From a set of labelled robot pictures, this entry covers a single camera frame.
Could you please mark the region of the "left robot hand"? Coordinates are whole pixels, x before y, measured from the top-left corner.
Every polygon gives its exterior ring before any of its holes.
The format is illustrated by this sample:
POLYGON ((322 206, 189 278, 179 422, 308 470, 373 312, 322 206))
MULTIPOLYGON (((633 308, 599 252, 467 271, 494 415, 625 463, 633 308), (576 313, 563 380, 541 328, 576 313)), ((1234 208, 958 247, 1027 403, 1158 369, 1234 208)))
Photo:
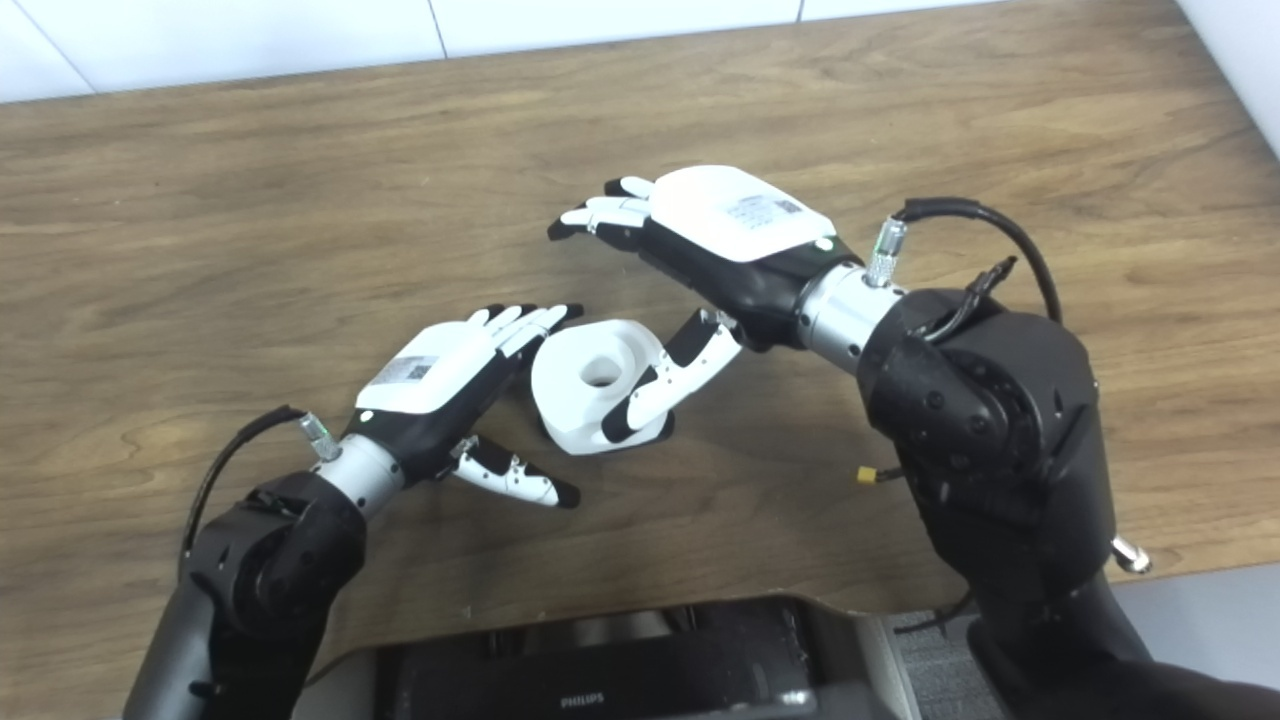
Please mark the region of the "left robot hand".
POLYGON ((376 448, 404 488, 457 477, 495 495, 575 509, 577 487, 475 432, 580 304, 490 304, 419 332, 357 393, 342 448, 376 448))

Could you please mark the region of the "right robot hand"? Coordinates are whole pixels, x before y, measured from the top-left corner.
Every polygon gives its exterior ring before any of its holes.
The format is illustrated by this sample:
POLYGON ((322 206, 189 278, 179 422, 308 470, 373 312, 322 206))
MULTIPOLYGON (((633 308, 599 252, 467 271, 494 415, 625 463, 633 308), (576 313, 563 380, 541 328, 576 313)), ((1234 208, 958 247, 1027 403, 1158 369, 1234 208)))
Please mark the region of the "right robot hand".
POLYGON ((562 213, 547 234, 590 234, 707 301, 603 416, 612 443, 664 419, 742 348, 800 348, 806 293, 831 272, 859 264, 829 218, 724 165, 613 179, 602 196, 562 213))

